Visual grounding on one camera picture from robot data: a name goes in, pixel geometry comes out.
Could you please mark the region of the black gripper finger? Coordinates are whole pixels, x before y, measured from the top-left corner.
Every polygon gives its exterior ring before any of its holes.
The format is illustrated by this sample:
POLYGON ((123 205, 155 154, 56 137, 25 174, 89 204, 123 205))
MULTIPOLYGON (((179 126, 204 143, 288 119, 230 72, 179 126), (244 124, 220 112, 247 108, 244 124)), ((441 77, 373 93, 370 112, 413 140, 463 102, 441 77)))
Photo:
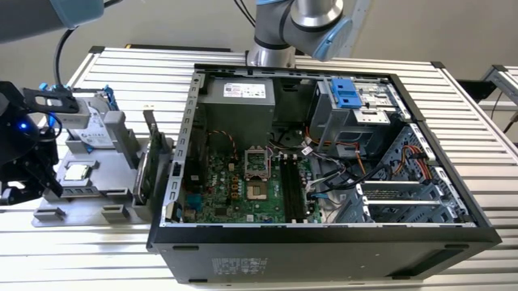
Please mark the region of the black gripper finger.
POLYGON ((25 169, 29 173, 29 184, 37 193, 49 190, 60 198, 63 186, 56 180, 53 166, 59 162, 56 141, 37 142, 28 153, 25 169))
POLYGON ((40 198, 40 186, 29 181, 1 182, 1 206, 12 206, 40 198))

